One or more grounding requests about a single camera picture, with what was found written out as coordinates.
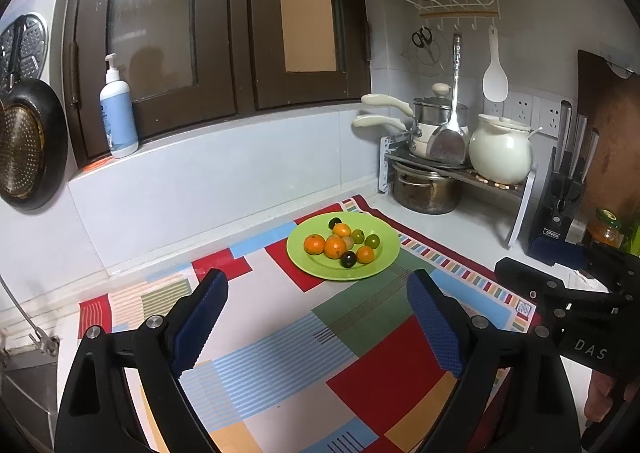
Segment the person's right hand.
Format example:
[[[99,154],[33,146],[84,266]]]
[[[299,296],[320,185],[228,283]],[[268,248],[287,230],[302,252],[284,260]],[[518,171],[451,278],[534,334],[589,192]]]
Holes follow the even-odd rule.
[[[617,381],[608,375],[597,371],[591,372],[587,400],[585,403],[585,417],[588,421],[602,421],[613,407],[612,390]]]

